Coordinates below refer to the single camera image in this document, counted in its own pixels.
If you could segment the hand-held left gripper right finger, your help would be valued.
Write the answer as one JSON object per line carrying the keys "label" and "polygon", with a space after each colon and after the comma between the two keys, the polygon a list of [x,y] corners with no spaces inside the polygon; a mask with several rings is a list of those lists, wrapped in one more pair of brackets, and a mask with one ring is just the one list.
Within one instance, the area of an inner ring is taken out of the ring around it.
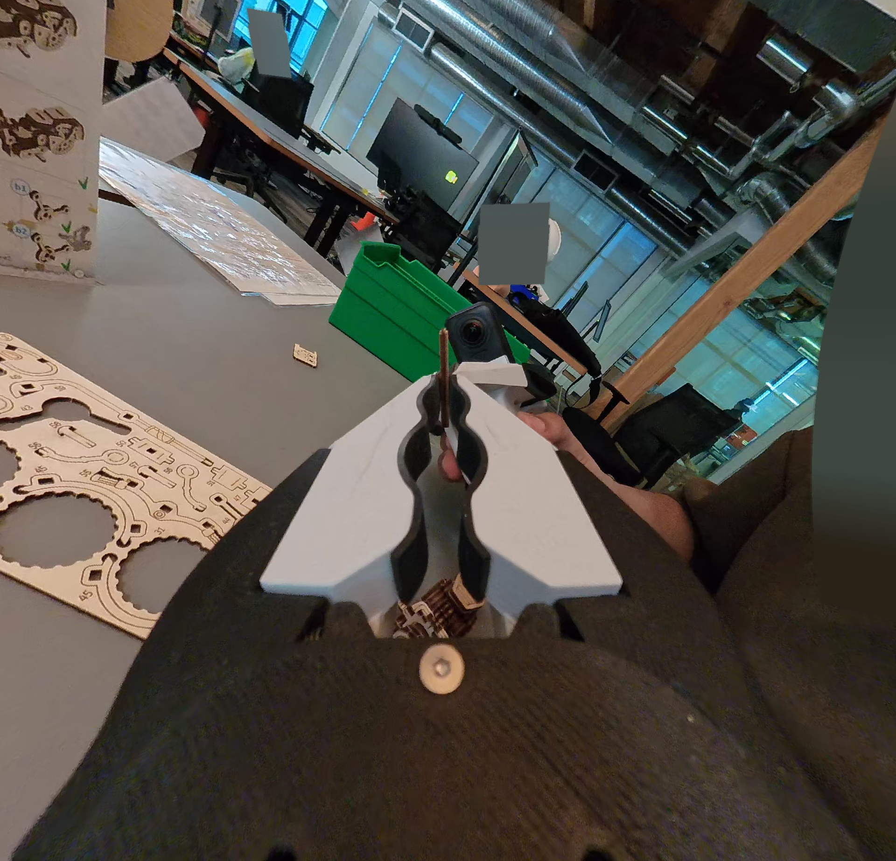
{"label": "hand-held left gripper right finger", "polygon": [[450,397],[473,597],[515,625],[532,605],[617,596],[623,578],[554,447],[468,375],[452,375]]}

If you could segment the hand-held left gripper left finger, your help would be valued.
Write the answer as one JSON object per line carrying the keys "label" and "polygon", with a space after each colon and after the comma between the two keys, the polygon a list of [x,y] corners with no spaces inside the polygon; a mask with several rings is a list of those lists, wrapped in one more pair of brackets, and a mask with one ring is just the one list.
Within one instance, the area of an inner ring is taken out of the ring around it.
{"label": "hand-held left gripper left finger", "polygon": [[383,632],[427,574],[419,480],[439,421],[439,380],[424,376],[333,443],[263,571],[263,590],[356,604]]}

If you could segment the wooden model assembly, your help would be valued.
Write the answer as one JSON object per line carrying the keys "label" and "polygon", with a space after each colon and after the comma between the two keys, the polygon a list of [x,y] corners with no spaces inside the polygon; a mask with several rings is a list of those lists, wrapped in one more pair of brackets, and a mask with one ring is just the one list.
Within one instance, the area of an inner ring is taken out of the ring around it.
{"label": "wooden model assembly", "polygon": [[398,639],[459,639],[476,624],[485,602],[477,600],[457,574],[435,583],[419,600],[399,602],[392,637]]}

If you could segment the wooden puzzle sheet round holes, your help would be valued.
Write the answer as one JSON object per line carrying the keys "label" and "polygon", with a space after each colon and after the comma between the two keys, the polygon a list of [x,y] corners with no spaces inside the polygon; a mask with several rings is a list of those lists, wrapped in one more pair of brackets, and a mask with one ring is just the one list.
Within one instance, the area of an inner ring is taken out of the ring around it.
{"label": "wooden puzzle sheet round holes", "polygon": [[3,557],[2,575],[145,640],[160,614],[123,594],[128,558],[167,541],[210,551],[271,489],[7,332],[1,369],[1,418],[11,426],[2,445],[17,464],[2,485],[2,514],[82,497],[115,522],[92,555],[48,568]]}

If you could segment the person's right forearm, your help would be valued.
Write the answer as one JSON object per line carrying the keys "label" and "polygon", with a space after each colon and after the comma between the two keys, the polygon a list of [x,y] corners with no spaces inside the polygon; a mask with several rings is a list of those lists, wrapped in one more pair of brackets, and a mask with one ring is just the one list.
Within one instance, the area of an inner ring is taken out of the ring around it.
{"label": "person's right forearm", "polygon": [[625,486],[603,472],[586,452],[569,453],[598,481],[645,521],[684,563],[692,561],[696,546],[693,523],[676,499],[634,486]]}

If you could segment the grey desk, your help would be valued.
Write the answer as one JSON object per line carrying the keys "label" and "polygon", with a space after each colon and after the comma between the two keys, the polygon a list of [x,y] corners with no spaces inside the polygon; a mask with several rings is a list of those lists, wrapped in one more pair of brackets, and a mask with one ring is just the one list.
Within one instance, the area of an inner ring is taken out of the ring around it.
{"label": "grey desk", "polygon": [[[276,486],[407,381],[323,307],[243,297],[129,206],[101,200],[93,286],[3,277],[2,330]],[[292,358],[299,343],[316,369]],[[81,761],[140,642],[2,577],[2,859]]]}

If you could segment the person's right hand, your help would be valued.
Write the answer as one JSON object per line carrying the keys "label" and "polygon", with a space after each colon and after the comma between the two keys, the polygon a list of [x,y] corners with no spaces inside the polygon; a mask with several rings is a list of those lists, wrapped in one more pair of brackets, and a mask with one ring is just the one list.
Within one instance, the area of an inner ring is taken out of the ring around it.
{"label": "person's right hand", "polygon": [[549,442],[556,451],[565,452],[586,468],[590,467],[593,460],[585,451],[581,442],[577,440],[565,420],[554,412],[532,412],[522,410],[517,413],[525,425],[540,434]]}

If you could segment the green storage bin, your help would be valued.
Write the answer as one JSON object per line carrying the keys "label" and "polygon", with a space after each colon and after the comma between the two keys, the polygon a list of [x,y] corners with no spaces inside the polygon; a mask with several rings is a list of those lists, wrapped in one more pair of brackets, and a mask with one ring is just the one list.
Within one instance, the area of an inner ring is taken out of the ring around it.
{"label": "green storage bin", "polygon": [[415,382],[440,366],[439,332],[471,303],[397,245],[363,241],[330,324]]}

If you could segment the black office chair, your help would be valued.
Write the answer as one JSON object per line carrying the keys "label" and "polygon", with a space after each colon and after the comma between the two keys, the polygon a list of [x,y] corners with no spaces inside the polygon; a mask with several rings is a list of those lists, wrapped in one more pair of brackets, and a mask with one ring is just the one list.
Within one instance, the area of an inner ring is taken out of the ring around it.
{"label": "black office chair", "polygon": [[684,457],[711,449],[741,424],[749,405],[723,410],[686,384],[631,414],[613,438],[650,489]]}

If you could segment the black monitor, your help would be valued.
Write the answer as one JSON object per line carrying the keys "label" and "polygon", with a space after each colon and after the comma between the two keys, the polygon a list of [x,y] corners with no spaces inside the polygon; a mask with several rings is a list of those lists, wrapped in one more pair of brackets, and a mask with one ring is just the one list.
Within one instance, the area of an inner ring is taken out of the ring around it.
{"label": "black monitor", "polygon": [[397,99],[366,158],[375,166],[377,187],[390,196],[410,190],[449,210],[476,171],[478,161],[453,142],[452,131]]}

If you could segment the wooden beam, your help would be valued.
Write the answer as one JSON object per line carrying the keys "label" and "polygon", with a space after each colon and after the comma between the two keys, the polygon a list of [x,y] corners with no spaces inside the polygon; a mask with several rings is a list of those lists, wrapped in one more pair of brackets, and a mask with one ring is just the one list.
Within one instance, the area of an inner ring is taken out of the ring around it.
{"label": "wooden beam", "polygon": [[755,245],[720,280],[678,318],[633,365],[585,409],[589,417],[605,415],[608,428],[629,409],[610,408],[612,389],[631,403],[660,385],[677,364],[700,344],[724,319],[784,263],[807,240],[860,193],[889,114],[875,125],[799,199],[795,206],[771,226]]}

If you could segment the long wooden table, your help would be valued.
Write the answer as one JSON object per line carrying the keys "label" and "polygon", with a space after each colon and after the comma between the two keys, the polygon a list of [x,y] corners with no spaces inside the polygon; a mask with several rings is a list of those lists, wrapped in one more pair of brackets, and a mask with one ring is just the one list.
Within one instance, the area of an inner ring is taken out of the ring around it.
{"label": "long wooden table", "polygon": [[205,180],[209,179],[218,165],[219,154],[226,142],[234,136],[241,136],[260,143],[259,157],[276,172],[293,180],[305,173],[312,174],[324,185],[321,206],[305,235],[306,241],[319,251],[330,247],[331,240],[355,212],[372,212],[383,222],[397,223],[398,218],[394,213],[376,197],[366,193],[364,187],[339,173],[325,155],[291,137],[230,93],[221,83],[197,71],[170,49],[163,49],[162,55],[190,84],[198,99],[210,109],[205,138],[196,152],[194,174]]}

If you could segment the plastic-covered instruction sheet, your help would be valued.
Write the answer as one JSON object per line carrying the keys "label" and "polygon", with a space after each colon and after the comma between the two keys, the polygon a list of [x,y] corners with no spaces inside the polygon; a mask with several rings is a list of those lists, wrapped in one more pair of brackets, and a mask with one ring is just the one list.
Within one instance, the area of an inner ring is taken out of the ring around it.
{"label": "plastic-covered instruction sheet", "polygon": [[99,175],[244,296],[280,307],[330,307],[341,290],[212,184],[101,139]]}

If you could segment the illustrated instruction booklet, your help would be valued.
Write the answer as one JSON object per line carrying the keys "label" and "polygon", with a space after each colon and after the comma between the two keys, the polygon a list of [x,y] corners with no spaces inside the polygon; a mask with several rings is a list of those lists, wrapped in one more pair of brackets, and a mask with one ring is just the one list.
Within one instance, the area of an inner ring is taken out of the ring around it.
{"label": "illustrated instruction booklet", "polygon": [[106,0],[1,0],[1,265],[97,277]]}

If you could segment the wooden shell chair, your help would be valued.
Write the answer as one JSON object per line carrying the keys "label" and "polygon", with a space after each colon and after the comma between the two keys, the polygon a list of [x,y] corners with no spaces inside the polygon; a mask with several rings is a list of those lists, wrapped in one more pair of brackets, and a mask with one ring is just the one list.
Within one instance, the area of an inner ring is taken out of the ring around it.
{"label": "wooden shell chair", "polygon": [[106,11],[105,55],[108,60],[148,61],[165,47],[174,0],[113,0]]}

